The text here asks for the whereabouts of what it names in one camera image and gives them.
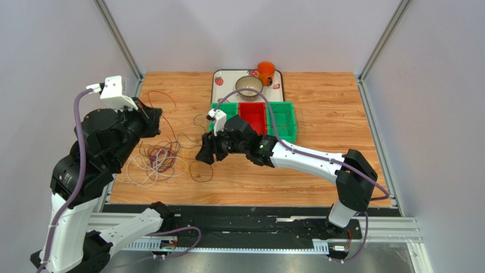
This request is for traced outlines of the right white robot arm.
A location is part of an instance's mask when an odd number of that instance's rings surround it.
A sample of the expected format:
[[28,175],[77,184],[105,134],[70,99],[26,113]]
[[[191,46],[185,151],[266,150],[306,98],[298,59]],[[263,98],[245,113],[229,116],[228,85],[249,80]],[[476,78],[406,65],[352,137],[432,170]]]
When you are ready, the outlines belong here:
[[229,154],[243,154],[257,166],[293,169],[335,185],[338,200],[331,206],[323,228],[327,238],[346,233],[351,218],[367,211],[377,181],[377,173],[358,150],[339,154],[303,148],[259,134],[238,115],[227,120],[221,130],[202,135],[195,159],[211,165]]

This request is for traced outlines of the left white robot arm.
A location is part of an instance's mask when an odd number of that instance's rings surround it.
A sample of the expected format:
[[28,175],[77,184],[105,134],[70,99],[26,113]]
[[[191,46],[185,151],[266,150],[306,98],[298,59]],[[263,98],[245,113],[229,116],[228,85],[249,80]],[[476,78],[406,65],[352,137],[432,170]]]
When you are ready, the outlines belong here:
[[88,230],[88,222],[104,188],[142,138],[160,133],[163,113],[135,99],[136,109],[98,109],[78,118],[77,141],[52,173],[52,216],[44,247],[31,255],[38,270],[100,272],[110,259],[137,239],[161,231],[174,213],[152,203],[128,221],[104,230]]

